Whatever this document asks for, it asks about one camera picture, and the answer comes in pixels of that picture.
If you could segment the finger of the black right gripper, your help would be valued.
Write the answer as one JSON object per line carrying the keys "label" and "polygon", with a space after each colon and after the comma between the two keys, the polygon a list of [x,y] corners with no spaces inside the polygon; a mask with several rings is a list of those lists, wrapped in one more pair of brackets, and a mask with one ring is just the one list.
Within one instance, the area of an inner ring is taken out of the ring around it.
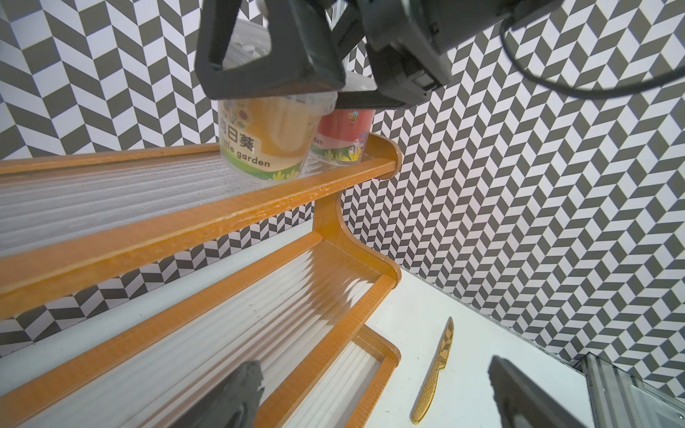
{"label": "finger of the black right gripper", "polygon": [[208,98],[289,96],[344,86],[345,71],[326,19],[331,1],[266,1],[270,52],[225,70],[222,64],[240,5],[239,1],[203,3],[194,70]]}
{"label": "finger of the black right gripper", "polygon": [[337,110],[397,110],[406,108],[405,103],[382,95],[373,81],[347,80],[338,92]]}

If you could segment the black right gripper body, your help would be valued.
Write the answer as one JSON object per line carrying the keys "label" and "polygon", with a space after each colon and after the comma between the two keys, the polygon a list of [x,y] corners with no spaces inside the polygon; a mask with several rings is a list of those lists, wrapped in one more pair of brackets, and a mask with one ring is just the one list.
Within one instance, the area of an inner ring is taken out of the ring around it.
{"label": "black right gripper body", "polygon": [[490,26],[535,18],[533,1],[337,1],[339,59],[365,40],[376,89],[412,107],[450,83],[447,53]]}

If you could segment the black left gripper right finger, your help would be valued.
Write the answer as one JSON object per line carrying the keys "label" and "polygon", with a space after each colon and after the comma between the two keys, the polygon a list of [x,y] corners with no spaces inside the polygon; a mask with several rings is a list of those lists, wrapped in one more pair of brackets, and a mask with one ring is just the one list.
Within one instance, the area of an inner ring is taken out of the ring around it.
{"label": "black left gripper right finger", "polygon": [[503,427],[583,427],[506,358],[493,356],[488,374]]}

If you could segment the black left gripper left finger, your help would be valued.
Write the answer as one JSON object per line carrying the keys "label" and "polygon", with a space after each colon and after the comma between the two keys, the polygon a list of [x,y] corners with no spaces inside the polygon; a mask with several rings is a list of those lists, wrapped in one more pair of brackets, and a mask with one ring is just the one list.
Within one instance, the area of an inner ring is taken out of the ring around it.
{"label": "black left gripper left finger", "polygon": [[262,381],[258,360],[242,363],[171,427],[253,427],[264,393]]}

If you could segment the red seed container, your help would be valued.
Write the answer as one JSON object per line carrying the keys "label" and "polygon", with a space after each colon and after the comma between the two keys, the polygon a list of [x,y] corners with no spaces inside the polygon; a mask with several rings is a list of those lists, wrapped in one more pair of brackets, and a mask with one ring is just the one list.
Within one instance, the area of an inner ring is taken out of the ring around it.
{"label": "red seed container", "polygon": [[320,120],[310,155],[336,166],[359,163],[365,153],[375,115],[375,110],[337,105],[333,112]]}

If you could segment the orange seed container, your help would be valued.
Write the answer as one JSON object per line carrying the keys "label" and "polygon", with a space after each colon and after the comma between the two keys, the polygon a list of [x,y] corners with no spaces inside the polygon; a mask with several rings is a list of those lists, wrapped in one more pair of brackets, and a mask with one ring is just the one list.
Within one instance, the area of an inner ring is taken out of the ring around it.
{"label": "orange seed container", "polygon": [[337,92],[221,100],[219,152],[257,178],[298,178],[321,119],[335,110]]}

